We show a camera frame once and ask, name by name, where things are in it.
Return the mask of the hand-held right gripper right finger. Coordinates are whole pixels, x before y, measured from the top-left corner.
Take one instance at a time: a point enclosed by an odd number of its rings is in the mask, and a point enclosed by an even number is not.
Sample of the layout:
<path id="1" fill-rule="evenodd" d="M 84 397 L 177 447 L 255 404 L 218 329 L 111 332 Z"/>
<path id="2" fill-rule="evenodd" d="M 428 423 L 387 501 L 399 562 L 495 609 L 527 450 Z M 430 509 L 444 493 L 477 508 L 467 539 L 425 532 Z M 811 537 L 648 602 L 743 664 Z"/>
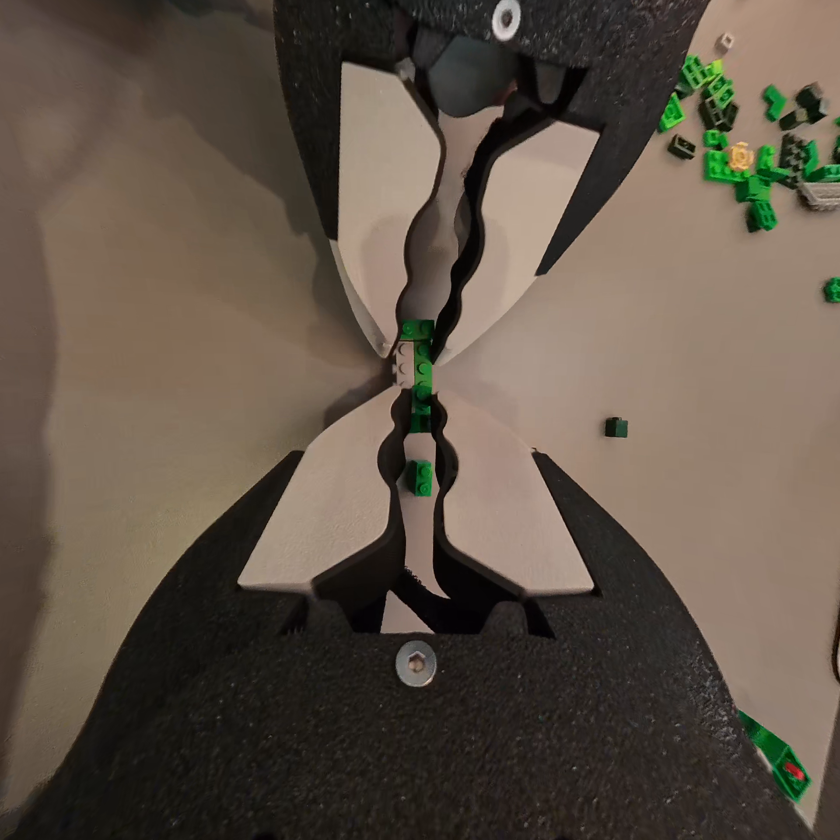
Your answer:
<path id="1" fill-rule="evenodd" d="M 453 392 L 434 400 L 434 574 L 453 601 L 527 601 L 595 584 L 532 450 Z"/>

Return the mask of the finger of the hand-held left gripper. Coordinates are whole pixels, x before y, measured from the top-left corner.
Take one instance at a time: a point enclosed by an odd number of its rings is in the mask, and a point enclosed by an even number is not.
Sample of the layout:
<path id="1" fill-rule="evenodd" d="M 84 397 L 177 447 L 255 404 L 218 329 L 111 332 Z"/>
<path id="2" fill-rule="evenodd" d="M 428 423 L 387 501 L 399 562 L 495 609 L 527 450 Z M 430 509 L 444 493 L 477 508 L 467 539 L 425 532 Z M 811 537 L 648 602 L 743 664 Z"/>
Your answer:
<path id="1" fill-rule="evenodd" d="M 599 139 L 552 119 L 495 150 L 486 135 L 465 178 L 468 225 L 437 319 L 437 364 L 469 347 L 530 288 Z"/>
<path id="2" fill-rule="evenodd" d="M 353 315 L 383 359 L 397 340 L 406 241 L 437 190 L 441 159 L 440 131 L 411 81 L 342 64 L 333 258 Z"/>

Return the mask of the green and white brick model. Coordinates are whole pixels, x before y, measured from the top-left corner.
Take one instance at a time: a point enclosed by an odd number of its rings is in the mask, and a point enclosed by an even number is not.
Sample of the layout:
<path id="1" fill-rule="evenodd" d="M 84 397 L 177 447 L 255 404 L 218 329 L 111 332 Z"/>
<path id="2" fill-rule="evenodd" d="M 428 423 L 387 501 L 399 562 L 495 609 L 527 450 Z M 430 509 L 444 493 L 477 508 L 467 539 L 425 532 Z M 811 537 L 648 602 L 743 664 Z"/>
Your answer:
<path id="1" fill-rule="evenodd" d="M 738 716 L 752 744 L 769 764 L 781 791 L 794 803 L 800 803 L 812 779 L 791 746 L 743 710 L 738 710 Z"/>

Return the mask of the pile of green bricks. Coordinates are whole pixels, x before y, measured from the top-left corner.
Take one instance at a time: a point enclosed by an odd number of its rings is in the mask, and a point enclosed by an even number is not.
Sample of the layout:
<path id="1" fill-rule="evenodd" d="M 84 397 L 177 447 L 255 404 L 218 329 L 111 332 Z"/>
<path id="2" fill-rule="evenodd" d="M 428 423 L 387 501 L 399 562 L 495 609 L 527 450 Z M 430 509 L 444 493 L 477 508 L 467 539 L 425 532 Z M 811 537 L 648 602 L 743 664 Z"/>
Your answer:
<path id="1" fill-rule="evenodd" d="M 831 111 L 823 87 L 813 82 L 798 90 L 792 99 L 774 85 L 762 92 L 764 117 L 781 131 L 780 145 L 763 144 L 755 149 L 755 161 L 748 173 L 734 173 L 728 167 L 728 148 L 740 107 L 733 81 L 727 77 L 721 59 L 704 62 L 688 54 L 677 77 L 666 109 L 659 121 L 660 133 L 673 132 L 686 120 L 686 108 L 697 98 L 697 110 L 704 129 L 701 138 L 702 171 L 706 181 L 733 189 L 735 200 L 745 205 L 745 223 L 750 233 L 769 232 L 778 224 L 772 205 L 775 186 L 792 190 L 797 184 L 839 182 L 839 147 L 835 139 L 830 158 L 821 162 L 815 140 L 796 131 L 823 121 Z"/>

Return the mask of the green and white brick strip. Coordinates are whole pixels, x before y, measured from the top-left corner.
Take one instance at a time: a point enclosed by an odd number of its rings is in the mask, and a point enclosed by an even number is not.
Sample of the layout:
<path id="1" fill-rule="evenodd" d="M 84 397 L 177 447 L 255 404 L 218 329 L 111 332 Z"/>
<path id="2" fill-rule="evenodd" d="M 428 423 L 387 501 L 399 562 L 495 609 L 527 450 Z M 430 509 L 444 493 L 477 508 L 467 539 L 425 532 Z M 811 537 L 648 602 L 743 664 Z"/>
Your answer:
<path id="1" fill-rule="evenodd" d="M 411 434 L 431 430 L 431 396 L 434 365 L 431 360 L 434 320 L 409 319 L 401 322 L 395 345 L 392 372 L 395 383 L 412 396 Z"/>

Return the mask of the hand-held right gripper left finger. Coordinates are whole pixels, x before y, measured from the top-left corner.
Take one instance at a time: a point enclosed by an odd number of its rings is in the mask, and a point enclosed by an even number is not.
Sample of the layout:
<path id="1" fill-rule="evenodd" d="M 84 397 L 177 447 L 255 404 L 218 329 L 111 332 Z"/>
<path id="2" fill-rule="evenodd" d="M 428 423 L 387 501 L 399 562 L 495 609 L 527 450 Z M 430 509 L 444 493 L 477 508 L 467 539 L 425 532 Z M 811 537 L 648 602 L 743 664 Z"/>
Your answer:
<path id="1" fill-rule="evenodd" d="M 307 447 L 238 577 L 247 590 L 376 601 L 401 573 L 406 391 L 390 387 Z"/>

